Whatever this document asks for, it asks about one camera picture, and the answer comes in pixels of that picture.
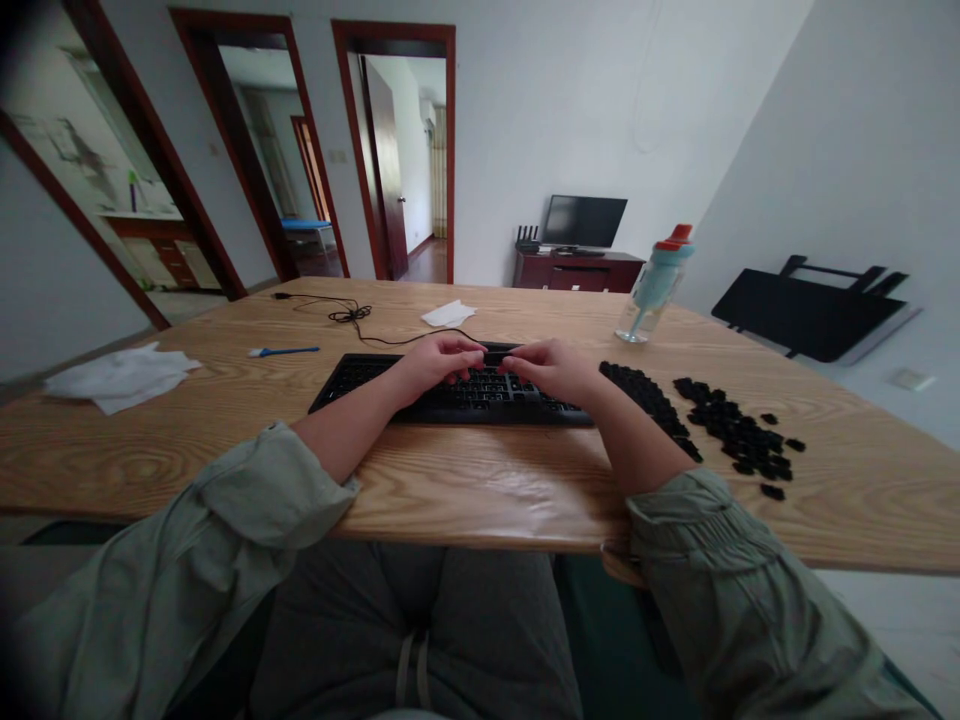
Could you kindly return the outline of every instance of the dark red cabinet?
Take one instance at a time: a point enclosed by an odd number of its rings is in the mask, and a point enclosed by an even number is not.
[[[630,292],[644,261],[621,252],[602,257],[516,253],[513,286],[583,292]]]

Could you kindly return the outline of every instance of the doorway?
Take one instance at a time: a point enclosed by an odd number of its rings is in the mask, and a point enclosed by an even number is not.
[[[170,14],[279,279],[349,277],[290,18]]]
[[[456,28],[331,24],[377,278],[452,284]]]
[[[67,6],[71,14],[50,6],[18,39],[4,135],[155,327],[242,297],[202,207],[173,167],[178,161],[129,84],[118,85],[122,61],[96,32],[88,46],[96,19]]]

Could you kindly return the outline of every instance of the black monitor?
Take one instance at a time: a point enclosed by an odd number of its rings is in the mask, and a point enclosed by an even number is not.
[[[554,195],[543,225],[544,245],[611,247],[626,200]]]

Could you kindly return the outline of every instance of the tv stand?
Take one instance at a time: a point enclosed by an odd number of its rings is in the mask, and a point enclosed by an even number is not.
[[[587,250],[576,245],[564,245],[550,251],[552,257],[603,257],[604,250]]]
[[[630,292],[643,260],[627,253],[555,255],[516,251],[514,287],[584,292]]]

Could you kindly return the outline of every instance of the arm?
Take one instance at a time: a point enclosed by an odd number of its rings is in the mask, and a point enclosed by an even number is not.
[[[555,340],[514,354],[504,370],[596,422],[632,550],[708,716],[927,717],[820,580],[594,363]]]
[[[106,543],[14,628],[36,715],[163,715],[346,512],[359,487],[345,481],[393,412],[482,364],[478,349],[428,338],[292,429],[233,448]]]

